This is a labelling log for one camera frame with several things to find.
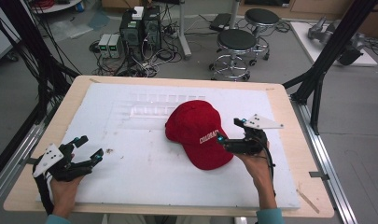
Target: red cloth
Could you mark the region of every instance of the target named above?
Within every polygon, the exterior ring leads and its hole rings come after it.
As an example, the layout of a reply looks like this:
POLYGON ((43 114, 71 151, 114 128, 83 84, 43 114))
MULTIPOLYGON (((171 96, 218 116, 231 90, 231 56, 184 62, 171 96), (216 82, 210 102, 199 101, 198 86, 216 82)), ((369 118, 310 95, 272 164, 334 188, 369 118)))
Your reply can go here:
POLYGON ((165 124, 166 137, 180 143, 191 162, 202 170, 213 170, 233 155, 217 142, 221 128, 218 112, 206 101, 188 101, 178 106, 165 124))

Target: gray floor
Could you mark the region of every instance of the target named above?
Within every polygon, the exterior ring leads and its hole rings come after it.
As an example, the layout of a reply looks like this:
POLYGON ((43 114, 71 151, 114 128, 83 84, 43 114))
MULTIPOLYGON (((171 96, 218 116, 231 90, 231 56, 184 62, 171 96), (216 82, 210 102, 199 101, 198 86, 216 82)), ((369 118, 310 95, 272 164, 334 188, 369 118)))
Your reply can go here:
MULTIPOLYGON (((66 10, 49 15, 49 20, 74 18, 72 23, 79 25, 88 24, 94 15, 93 9, 81 14, 66 10)), ((187 19, 187 27, 201 19, 187 19)), ((187 33, 210 32, 204 21, 196 22, 195 27, 201 29, 190 29, 187 33)), ((105 26, 58 44, 80 72, 89 75, 97 68, 89 45, 101 34, 113 34, 118 28, 119 20, 106 20, 105 26)), ((212 73, 208 65, 217 57, 216 38, 215 35, 187 35, 192 57, 161 65, 156 77, 210 79, 212 73)), ((274 32, 266 38, 272 48, 270 60, 259 60, 250 68, 250 82, 282 84, 310 68, 309 58, 291 31, 287 34, 274 32)), ((367 52, 378 62, 373 52, 367 52)), ((22 61, 0 62, 0 154, 34 108, 36 87, 35 79, 22 61)), ((378 223, 378 65, 330 68, 324 80, 319 131, 358 223, 378 223)), ((15 213, 3 209, 3 200, 10 187, 0 199, 0 223, 44 223, 45 213, 15 213)), ((97 214, 73 214, 71 217, 74 223, 101 223, 101 218, 97 214)), ((213 223, 231 223, 231 218, 215 217, 213 223)), ((340 220, 336 215, 330 219, 286 218, 286 223, 340 223, 340 220)))

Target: sleeve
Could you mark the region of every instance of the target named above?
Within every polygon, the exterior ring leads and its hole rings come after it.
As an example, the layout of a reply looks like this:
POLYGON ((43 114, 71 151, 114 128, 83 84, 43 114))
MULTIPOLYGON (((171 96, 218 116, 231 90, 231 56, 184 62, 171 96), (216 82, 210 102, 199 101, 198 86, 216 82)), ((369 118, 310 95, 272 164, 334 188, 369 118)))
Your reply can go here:
POLYGON ((264 209, 256 212, 259 224, 283 224, 282 210, 280 208, 264 209))
POLYGON ((63 217, 57 217, 54 215, 49 215, 46 224, 70 224, 70 221, 64 219, 63 217))

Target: black stool seat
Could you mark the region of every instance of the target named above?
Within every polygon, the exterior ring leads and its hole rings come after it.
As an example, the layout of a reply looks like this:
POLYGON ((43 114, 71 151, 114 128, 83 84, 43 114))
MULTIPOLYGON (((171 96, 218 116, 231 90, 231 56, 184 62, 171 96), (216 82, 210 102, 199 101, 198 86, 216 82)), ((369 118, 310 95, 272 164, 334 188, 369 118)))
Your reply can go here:
POLYGON ((232 50, 249 50, 255 47, 256 38, 249 32, 230 29, 221 32, 217 36, 220 45, 232 50))
POLYGON ((274 25, 279 22, 279 17, 267 9, 252 8, 245 13, 245 20, 252 25, 274 25))

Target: white board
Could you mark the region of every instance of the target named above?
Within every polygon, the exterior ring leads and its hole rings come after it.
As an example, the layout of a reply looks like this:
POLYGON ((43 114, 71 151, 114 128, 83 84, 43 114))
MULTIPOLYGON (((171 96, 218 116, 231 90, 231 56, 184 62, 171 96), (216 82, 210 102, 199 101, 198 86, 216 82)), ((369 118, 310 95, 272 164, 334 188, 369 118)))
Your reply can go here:
MULTIPOLYGON (((86 161, 99 148, 105 151, 104 160, 80 184, 77 201, 259 208, 252 178, 239 159, 203 171, 189 161, 181 145, 165 137, 169 115, 189 100, 211 103, 229 138, 244 137, 234 118, 248 119, 257 113, 273 119, 265 91, 94 83, 63 139, 67 143, 89 137, 88 143, 75 149, 74 162, 86 161)), ((278 205, 299 208, 279 133, 266 133, 276 164, 278 205)))
MULTIPOLYGON (((308 29, 313 26, 313 24, 305 23, 305 22, 291 22, 291 26, 293 27, 294 34, 300 40, 302 47, 305 49, 305 52, 310 57, 311 61, 314 63, 319 57, 320 52, 325 47, 323 44, 319 42, 317 39, 310 39, 308 38, 308 29)), ((378 63, 366 52, 366 50, 362 49, 360 52, 363 53, 360 57, 358 57, 351 66, 363 66, 363 67, 371 67, 375 66, 378 63)), ((341 65, 337 61, 334 62, 333 65, 341 65)))

